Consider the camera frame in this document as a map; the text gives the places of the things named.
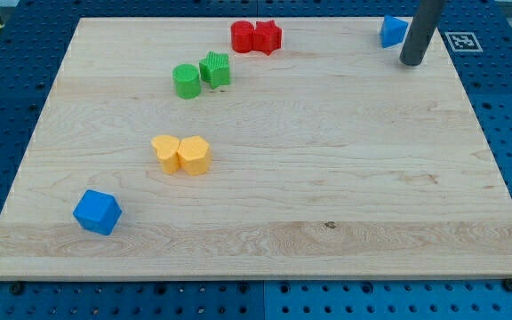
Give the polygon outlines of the grey cylindrical robot arm rod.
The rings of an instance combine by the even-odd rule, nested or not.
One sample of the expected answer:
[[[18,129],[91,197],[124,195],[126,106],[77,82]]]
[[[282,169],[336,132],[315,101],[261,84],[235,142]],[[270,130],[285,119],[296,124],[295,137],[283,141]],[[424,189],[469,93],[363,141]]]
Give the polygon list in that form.
[[[423,61],[445,4],[446,0],[420,0],[399,56],[406,66],[416,67]]]

